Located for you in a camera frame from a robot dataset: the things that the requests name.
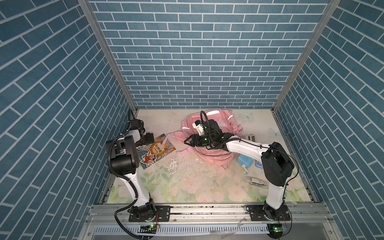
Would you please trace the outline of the colourful comic book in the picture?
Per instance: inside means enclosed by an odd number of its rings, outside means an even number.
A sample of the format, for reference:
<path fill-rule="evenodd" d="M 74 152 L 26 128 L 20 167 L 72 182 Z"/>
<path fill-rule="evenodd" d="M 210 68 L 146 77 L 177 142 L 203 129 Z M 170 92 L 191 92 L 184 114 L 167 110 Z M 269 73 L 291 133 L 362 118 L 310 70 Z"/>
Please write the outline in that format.
<path fill-rule="evenodd" d="M 137 147 L 141 167 L 145 170 L 176 150 L 165 134 L 154 138 L 154 143 Z"/>

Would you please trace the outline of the pink student backpack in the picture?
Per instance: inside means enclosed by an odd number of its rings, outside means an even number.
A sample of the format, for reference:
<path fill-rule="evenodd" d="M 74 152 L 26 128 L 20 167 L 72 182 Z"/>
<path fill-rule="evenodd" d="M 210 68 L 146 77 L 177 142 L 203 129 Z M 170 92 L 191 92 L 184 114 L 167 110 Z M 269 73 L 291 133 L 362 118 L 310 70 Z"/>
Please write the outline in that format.
<path fill-rule="evenodd" d="M 190 147 L 187 145 L 188 147 L 179 153 L 187 154 L 189 152 L 194 152 L 203 161 L 227 170 L 230 167 L 235 154 L 228 152 L 226 145 L 219 146 L 219 144 L 229 140 L 230 137 L 240 137 L 243 127 L 237 124 L 232 111 L 201 111 L 200 113 L 189 115 L 182 121 L 182 129 L 168 134 L 168 136 L 172 136 L 179 141 L 184 142 L 190 135 L 198 134 L 193 128 L 193 123 L 197 120 L 203 122 L 205 135 L 208 135 L 210 145 L 202 148 Z"/>

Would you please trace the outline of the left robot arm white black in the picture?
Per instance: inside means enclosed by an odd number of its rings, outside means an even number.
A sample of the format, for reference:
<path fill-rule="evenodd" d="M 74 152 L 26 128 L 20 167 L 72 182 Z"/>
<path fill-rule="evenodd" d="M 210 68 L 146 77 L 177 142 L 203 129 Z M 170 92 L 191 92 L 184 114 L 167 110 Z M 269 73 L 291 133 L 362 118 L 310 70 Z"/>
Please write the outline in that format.
<path fill-rule="evenodd" d="M 138 221 L 149 222 L 156 216 L 155 203 L 140 179 L 140 158 L 137 147 L 154 143 L 152 133 L 147 133 L 144 122 L 136 119 L 129 110 L 127 128 L 115 139 L 106 141 L 109 171 L 123 180 L 133 198 L 127 211 Z"/>

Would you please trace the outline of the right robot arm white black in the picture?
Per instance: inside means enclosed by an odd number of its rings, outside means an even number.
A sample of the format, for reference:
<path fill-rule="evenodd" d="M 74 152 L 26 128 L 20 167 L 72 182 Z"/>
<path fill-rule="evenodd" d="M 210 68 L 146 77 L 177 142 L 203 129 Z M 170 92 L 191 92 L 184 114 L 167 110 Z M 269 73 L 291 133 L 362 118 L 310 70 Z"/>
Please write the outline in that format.
<path fill-rule="evenodd" d="M 263 211 L 268 220 L 276 220 L 286 211 L 285 192 L 288 182 L 293 179 L 295 164 L 280 143 L 255 143 L 242 138 L 242 131 L 230 111 L 201 111 L 183 122 L 184 144 L 199 154 L 214 160 L 239 154 L 262 163 L 268 181 Z"/>

